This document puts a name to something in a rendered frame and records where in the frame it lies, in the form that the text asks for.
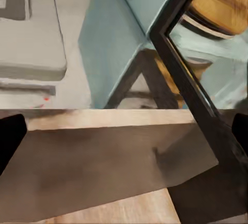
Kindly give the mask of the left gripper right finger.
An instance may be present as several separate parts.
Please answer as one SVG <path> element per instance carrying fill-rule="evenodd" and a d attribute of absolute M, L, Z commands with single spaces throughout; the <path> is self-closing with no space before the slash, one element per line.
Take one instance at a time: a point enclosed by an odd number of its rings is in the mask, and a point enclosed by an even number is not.
<path fill-rule="evenodd" d="M 231 131 L 248 155 L 248 116 L 237 113 Z"/>

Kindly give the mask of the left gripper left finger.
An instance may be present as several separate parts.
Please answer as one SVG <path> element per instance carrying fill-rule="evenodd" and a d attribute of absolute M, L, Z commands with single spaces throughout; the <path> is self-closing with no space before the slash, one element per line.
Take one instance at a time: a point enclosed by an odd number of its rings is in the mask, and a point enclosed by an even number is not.
<path fill-rule="evenodd" d="M 27 133 L 22 114 L 0 119 L 0 175 Z"/>

